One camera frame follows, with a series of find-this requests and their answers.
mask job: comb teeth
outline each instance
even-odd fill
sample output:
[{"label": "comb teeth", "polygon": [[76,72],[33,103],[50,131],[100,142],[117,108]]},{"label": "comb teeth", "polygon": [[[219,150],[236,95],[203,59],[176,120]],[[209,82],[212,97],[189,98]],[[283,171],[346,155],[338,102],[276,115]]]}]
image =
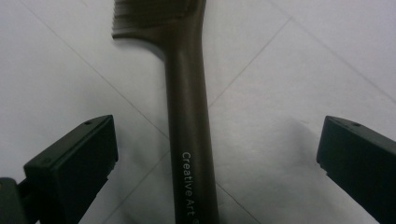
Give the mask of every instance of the comb teeth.
[{"label": "comb teeth", "polygon": [[113,31],[162,25],[184,17],[190,0],[116,0]]}]

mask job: white tile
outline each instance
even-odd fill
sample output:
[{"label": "white tile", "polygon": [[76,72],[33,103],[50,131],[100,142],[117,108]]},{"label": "white tile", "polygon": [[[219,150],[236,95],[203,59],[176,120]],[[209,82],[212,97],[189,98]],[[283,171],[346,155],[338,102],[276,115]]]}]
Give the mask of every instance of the white tile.
[{"label": "white tile", "polygon": [[21,182],[33,156],[81,122],[112,114],[120,160],[84,217],[100,223],[169,150],[167,138],[20,2],[0,3],[0,27],[0,176]]},{"label": "white tile", "polygon": [[[141,44],[111,39],[113,1],[23,0],[157,127],[168,133],[163,63]],[[211,104],[287,17],[260,0],[207,1],[204,55]]]},{"label": "white tile", "polygon": [[396,99],[396,2],[274,1]]},{"label": "white tile", "polygon": [[396,105],[294,22],[210,109],[218,182],[261,223],[375,223],[316,163],[326,115],[396,138]]},{"label": "white tile", "polygon": [[[175,223],[170,162],[168,154],[106,223]],[[220,223],[257,224],[226,192],[217,192]]]}]

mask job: brush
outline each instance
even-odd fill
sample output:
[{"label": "brush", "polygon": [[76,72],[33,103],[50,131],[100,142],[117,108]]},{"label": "brush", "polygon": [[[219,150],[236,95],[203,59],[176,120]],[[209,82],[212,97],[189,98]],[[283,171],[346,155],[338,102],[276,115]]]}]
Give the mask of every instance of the brush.
[{"label": "brush", "polygon": [[205,0],[116,0],[113,38],[164,56],[176,224],[217,224],[202,53]]}]

